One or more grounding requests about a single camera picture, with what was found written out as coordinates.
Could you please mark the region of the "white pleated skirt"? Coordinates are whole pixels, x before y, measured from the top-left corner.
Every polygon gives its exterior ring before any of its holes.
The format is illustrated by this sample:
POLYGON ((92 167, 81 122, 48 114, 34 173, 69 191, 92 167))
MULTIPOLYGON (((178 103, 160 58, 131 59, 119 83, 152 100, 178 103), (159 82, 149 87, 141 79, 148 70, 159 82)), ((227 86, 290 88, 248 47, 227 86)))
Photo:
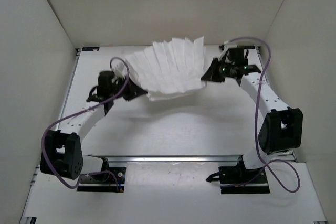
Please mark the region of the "white pleated skirt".
POLYGON ((206 87, 204 38, 153 42, 124 58, 130 79, 150 101, 183 97, 206 87))

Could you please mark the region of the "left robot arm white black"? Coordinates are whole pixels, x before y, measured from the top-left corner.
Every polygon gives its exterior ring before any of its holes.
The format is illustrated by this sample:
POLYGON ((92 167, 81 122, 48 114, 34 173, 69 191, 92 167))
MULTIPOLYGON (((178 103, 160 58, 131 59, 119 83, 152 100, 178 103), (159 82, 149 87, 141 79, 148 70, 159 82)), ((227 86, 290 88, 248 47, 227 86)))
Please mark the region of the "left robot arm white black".
POLYGON ((98 181, 106 180, 110 168, 105 159, 83 155, 81 143, 108 114, 116 99, 131 101, 146 94, 147 91, 127 77, 117 77, 113 71, 100 72, 98 84, 90 90, 83 110, 67 116, 58 130, 44 133, 41 172, 73 180, 82 174, 92 174, 98 181))

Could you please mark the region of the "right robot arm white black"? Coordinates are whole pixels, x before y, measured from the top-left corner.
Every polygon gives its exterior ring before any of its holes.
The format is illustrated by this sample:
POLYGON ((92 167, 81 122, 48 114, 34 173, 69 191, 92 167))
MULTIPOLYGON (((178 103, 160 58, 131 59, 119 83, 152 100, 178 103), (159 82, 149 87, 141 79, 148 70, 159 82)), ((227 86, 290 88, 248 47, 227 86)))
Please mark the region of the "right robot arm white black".
POLYGON ((251 97, 256 105, 256 114, 263 116, 261 127, 255 126, 255 146, 244 154, 242 165, 235 169, 236 178, 248 182, 254 169, 263 167, 275 156, 301 144, 303 114, 292 109, 276 95, 262 71, 248 63, 249 50, 243 46, 223 46, 219 57, 214 58, 202 76, 206 82, 224 82, 227 78, 251 97))

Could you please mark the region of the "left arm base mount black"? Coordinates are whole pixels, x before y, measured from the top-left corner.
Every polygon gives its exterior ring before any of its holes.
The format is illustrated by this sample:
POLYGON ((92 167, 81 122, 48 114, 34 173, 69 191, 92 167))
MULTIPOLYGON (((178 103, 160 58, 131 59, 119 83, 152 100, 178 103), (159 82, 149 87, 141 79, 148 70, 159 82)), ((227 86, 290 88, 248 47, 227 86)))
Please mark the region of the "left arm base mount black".
POLYGON ((114 178, 110 173, 82 177, 77 187, 77 192, 123 193, 127 168, 121 165, 112 165, 108 159, 104 157, 101 170, 108 170, 116 178, 114 178))

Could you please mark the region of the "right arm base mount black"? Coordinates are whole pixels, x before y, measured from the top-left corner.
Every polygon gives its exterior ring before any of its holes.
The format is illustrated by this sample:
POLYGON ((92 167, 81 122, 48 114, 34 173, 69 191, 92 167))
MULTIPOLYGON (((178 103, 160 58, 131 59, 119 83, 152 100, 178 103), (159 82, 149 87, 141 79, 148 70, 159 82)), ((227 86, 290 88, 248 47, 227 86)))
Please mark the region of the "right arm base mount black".
POLYGON ((209 175, 206 181, 219 182, 222 195, 270 193, 265 169, 247 169, 242 157, 235 166, 219 166, 218 172, 209 175))

